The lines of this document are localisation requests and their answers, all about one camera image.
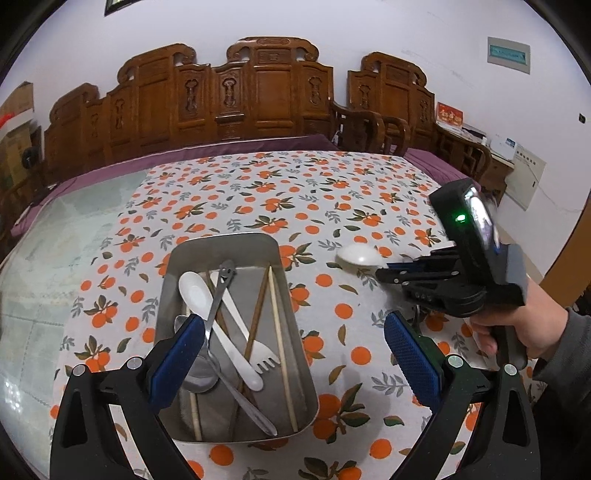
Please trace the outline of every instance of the cardboard box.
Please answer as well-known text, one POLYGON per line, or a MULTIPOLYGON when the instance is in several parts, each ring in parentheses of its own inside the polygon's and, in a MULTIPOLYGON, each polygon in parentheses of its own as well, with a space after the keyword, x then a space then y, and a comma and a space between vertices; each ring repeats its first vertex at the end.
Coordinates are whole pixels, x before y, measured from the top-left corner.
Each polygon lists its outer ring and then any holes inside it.
POLYGON ((33 84, 20 84, 0 106, 0 116, 14 113, 0 129, 0 190, 8 190, 23 181, 28 171, 21 163, 22 153, 31 146, 33 120, 33 84))
POLYGON ((18 115, 33 107, 33 84, 31 82, 22 82, 0 106, 0 116, 7 113, 18 115))

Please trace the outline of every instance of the tablecloth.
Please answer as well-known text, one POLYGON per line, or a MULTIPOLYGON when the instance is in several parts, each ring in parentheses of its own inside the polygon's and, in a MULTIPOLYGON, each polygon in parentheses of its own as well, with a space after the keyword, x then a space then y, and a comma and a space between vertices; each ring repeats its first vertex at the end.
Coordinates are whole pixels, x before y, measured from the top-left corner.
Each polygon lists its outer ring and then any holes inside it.
MULTIPOLYGON (((150 351, 163 275, 176 245, 262 231, 280 244, 319 417, 289 440, 177 442, 178 448, 206 480, 390 478, 431 414, 416 401, 383 337, 387 312, 408 311, 408 305, 396 287, 378 284, 370 269, 341 269, 335 252, 361 242, 386 260, 428 254, 446 240, 427 198, 436 188, 402 158, 361 153, 226 155, 153 169, 102 242, 73 301, 64 330, 71 348, 60 352, 52 417, 76 364, 114 369, 150 351), (346 400, 355 411, 343 411, 346 400)), ((422 328, 445 354, 485 366, 464 321, 432 314, 422 328)), ((527 386, 535 396, 539 385, 527 386)), ((124 418, 114 411, 132 466, 149 477, 124 418)), ((471 406, 442 477, 455 470, 477 414, 471 406)))

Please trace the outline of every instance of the wall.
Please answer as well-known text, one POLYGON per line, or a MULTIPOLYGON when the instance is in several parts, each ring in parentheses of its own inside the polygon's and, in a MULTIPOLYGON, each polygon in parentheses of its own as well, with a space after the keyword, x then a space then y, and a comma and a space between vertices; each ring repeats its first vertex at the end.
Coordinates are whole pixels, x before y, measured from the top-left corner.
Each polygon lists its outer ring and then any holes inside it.
POLYGON ((37 118, 83 82, 101 94, 125 60, 166 44, 194 47, 201 63, 253 35, 303 37, 335 68, 335 97, 346 102, 346 72, 378 50, 417 63, 436 99, 465 121, 509 133, 548 163, 531 206, 505 197, 499 221, 543 273, 578 218, 591 183, 587 153, 591 87, 552 28, 521 0, 143 0, 103 17, 105 0, 68 0, 33 36, 6 80, 0 102, 21 81, 35 84, 37 118), (531 45, 531 75, 486 63, 487 36, 531 45))

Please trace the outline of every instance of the human hand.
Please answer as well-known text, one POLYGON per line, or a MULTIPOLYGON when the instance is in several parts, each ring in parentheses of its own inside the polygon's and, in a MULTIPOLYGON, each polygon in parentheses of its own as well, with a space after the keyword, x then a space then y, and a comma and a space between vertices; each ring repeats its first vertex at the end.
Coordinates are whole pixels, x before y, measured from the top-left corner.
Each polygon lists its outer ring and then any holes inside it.
POLYGON ((530 358, 549 360, 556 351, 568 318, 569 313, 528 277, 525 306, 486 309, 473 315, 470 324, 478 334, 480 347, 488 355, 495 355, 498 348, 491 327, 513 325, 530 358))

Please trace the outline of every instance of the metal tray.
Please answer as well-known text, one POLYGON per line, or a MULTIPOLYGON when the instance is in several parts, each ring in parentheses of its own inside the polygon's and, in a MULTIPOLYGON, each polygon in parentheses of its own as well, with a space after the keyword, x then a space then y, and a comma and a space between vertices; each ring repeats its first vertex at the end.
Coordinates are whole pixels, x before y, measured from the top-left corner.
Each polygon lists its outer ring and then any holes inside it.
MULTIPOLYGON (((233 233, 188 240, 174 248, 160 294, 155 340, 172 337, 175 317, 184 314, 184 304, 178 292, 179 277, 186 271, 194 271, 203 276, 207 271, 217 270, 220 263, 228 259, 234 261, 237 270, 229 291, 247 327, 250 327, 252 322, 263 275, 268 266, 272 266, 291 396, 298 431, 302 431, 316 418, 318 397, 291 307, 291 296, 281 265, 279 245, 273 237, 257 232, 233 233)), ((221 311, 228 326, 230 339, 241 352, 244 352, 244 337, 223 304, 221 311)), ((256 339, 278 355, 268 287, 256 339)), ((215 334, 212 334, 211 348, 220 362, 222 371, 235 386, 238 385, 239 377, 215 334)), ((277 438, 293 435, 281 367, 276 366, 268 372, 263 371, 262 379, 265 387, 260 392, 253 393, 258 408, 277 427, 277 438)), ((197 441, 193 427, 194 417, 191 414, 191 395, 194 394, 181 388, 173 404, 160 412, 160 420, 168 434, 182 442, 197 441)), ((209 392, 196 395, 196 398, 203 442, 257 442, 269 439, 242 410, 239 410, 238 417, 235 418, 236 402, 221 382, 209 392)))

